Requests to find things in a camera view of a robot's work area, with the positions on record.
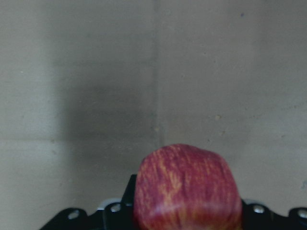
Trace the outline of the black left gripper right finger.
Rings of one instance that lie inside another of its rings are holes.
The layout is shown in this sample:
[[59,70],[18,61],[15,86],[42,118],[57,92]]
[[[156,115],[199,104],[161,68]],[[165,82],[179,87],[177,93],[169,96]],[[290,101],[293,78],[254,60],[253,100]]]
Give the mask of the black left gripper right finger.
[[286,216],[275,213],[263,203],[242,200],[242,228],[244,230],[305,230],[307,208],[295,207]]

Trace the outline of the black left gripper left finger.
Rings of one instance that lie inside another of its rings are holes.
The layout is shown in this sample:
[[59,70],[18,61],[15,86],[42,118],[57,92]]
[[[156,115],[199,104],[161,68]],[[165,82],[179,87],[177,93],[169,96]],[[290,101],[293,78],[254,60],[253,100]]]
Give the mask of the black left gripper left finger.
[[51,218],[42,230],[136,230],[133,202],[137,175],[130,176],[121,199],[104,202],[89,215],[81,208],[64,209]]

